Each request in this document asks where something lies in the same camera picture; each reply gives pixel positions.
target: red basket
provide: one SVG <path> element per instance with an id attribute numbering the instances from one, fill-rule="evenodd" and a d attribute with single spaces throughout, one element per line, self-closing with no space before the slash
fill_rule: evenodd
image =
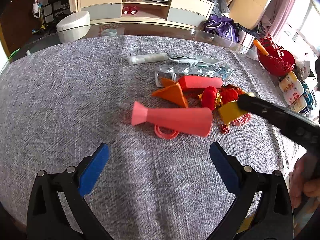
<path id="1" fill-rule="evenodd" d="M 258 59 L 262 66 L 270 72 L 271 75 L 282 77 L 293 70 L 295 65 L 294 56 L 287 50 L 276 45 L 271 36 L 260 40 L 263 47 L 268 51 L 269 56 L 263 55 L 259 50 Z"/>

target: metal screw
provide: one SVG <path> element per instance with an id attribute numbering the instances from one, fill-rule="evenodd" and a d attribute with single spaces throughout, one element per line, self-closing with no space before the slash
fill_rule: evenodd
<path id="1" fill-rule="evenodd" d="M 73 173 L 76 170 L 76 168 L 74 166 L 69 166 L 67 168 L 67 173 Z"/>
<path id="2" fill-rule="evenodd" d="M 304 134 L 304 129 L 302 127 L 299 127 L 296 131 L 297 135 L 303 135 Z"/>
<path id="3" fill-rule="evenodd" d="M 243 168 L 244 168 L 244 170 L 246 172 L 251 172 L 252 171 L 252 167 L 250 167 L 250 166 L 244 166 Z"/>
<path id="4" fill-rule="evenodd" d="M 44 175 L 44 171 L 43 171 L 43 170 L 38 171 L 38 176 L 39 176 L 39 177 L 42 177 L 43 175 Z"/>
<path id="5" fill-rule="evenodd" d="M 275 175 L 280 177 L 282 175 L 281 171 L 275 170 Z"/>

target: tablecloth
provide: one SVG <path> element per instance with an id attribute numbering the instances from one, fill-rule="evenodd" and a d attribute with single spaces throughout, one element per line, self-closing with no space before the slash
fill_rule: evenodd
<path id="1" fill-rule="evenodd" d="M 151 124 L 131 126 L 135 100 L 147 107 L 176 106 L 151 97 L 158 63 L 130 66 L 127 57 L 169 51 L 231 58 L 234 75 L 226 83 L 283 105 L 257 61 L 201 42 L 98 37 L 21 58 L 0 76 L 0 201 L 14 218 L 26 223 L 39 170 L 76 166 L 101 142 L 110 146 L 111 156 L 85 199 L 115 240 L 205 239 L 234 200 L 209 158 L 214 141 L 256 171 L 288 172 L 299 147 L 258 116 L 226 135 L 214 113 L 206 138 L 180 134 L 164 140 Z M 60 196 L 71 226 L 79 230 Z M 258 197 L 250 211 L 257 203 Z"/>

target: purple bag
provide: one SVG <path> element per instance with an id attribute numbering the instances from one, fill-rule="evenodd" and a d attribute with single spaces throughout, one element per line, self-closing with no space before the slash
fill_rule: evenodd
<path id="1" fill-rule="evenodd" d="M 211 14 L 209 19 L 204 23 L 204 31 L 217 34 L 233 42 L 238 42 L 238 30 L 232 26 L 233 24 L 233 19 L 225 16 L 218 18 L 218 16 Z"/>

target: white ottoman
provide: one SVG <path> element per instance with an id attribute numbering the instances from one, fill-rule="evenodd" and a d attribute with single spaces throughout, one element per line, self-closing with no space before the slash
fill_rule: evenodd
<path id="1" fill-rule="evenodd" d="M 76 41 L 90 30 L 90 14 L 88 11 L 76 12 L 62 19 L 57 24 L 61 43 Z"/>

